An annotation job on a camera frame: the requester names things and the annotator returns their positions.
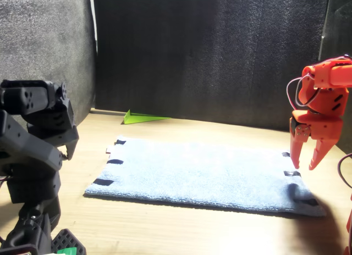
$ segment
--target gray wall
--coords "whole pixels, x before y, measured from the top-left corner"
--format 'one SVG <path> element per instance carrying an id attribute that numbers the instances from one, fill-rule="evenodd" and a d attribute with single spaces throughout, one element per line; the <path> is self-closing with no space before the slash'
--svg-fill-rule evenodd
<path id="1" fill-rule="evenodd" d="M 90 0 L 0 0 L 0 81 L 65 82 L 76 123 L 94 97 Z"/>

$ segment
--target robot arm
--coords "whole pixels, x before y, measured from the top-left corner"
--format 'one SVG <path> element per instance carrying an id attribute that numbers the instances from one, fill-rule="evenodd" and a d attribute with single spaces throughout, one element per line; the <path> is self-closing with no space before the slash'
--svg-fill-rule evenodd
<path id="1" fill-rule="evenodd" d="M 309 166 L 312 170 L 340 138 L 343 126 L 340 116 L 347 104 L 347 87 L 352 87 L 352 59 L 344 56 L 307 66 L 300 82 L 299 100 L 302 104 L 298 105 L 310 110 L 292 112 L 290 156 L 298 169 L 303 143 L 309 137 L 317 140 Z"/>
<path id="2" fill-rule="evenodd" d="M 12 115 L 27 121 L 27 131 Z M 19 220 L 0 248 L 1 255 L 49 254 L 68 244 L 84 247 L 68 230 L 70 242 L 51 239 L 61 210 L 58 191 L 62 161 L 70 160 L 78 141 L 64 84 L 3 81 L 0 84 L 0 175 L 6 176 L 11 201 L 24 203 Z M 66 146 L 67 154 L 58 150 Z"/>

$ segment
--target dark backdrop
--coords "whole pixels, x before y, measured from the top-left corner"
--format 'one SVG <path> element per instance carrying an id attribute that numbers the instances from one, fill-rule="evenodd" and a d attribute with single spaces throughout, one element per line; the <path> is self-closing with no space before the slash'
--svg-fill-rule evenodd
<path id="1" fill-rule="evenodd" d="M 95 0 L 96 108 L 288 130 L 328 0 Z"/>

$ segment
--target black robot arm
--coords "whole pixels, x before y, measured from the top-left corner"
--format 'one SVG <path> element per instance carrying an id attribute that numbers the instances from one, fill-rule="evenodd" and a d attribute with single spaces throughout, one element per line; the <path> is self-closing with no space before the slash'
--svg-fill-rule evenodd
<path id="1" fill-rule="evenodd" d="M 27 121 L 27 131 L 12 115 Z M 24 203 L 0 254 L 49 254 L 61 248 L 52 245 L 50 236 L 61 215 L 58 171 L 63 160 L 72 158 L 78 139 L 64 84 L 39 80 L 0 84 L 0 176 L 7 177 L 11 201 Z M 66 146 L 66 154 L 60 146 Z"/>

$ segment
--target green part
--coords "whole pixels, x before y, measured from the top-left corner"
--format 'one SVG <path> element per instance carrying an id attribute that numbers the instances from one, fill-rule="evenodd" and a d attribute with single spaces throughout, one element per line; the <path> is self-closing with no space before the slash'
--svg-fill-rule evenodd
<path id="1" fill-rule="evenodd" d="M 76 255 L 77 254 L 77 248 L 64 248 L 63 250 L 57 251 L 57 254 L 66 254 L 66 255 Z"/>
<path id="2" fill-rule="evenodd" d="M 140 122 L 147 122 L 153 120 L 161 120 L 161 119 L 170 119 L 166 117 L 158 117 L 154 115 L 147 114 L 139 114 L 139 113 L 131 113 L 131 111 L 127 111 L 126 115 L 123 117 L 124 124 L 133 124 Z"/>

